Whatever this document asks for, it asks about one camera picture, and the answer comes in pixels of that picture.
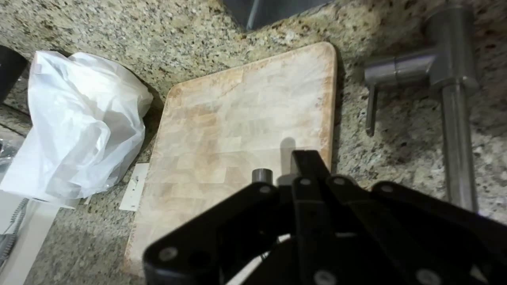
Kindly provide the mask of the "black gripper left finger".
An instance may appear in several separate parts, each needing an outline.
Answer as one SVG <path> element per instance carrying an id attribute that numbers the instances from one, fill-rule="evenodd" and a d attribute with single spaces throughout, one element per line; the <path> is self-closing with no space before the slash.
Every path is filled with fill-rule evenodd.
<path id="1" fill-rule="evenodd" d="M 288 186 L 250 183 L 152 242 L 147 285 L 225 285 L 293 229 Z"/>

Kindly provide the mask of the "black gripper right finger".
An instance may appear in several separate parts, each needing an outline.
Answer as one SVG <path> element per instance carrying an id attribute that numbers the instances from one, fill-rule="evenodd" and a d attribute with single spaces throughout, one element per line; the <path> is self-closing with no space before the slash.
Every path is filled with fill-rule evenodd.
<path id="1" fill-rule="evenodd" d="M 404 185 L 334 175 L 291 153 L 299 267 L 341 285 L 507 285 L 507 226 Z"/>

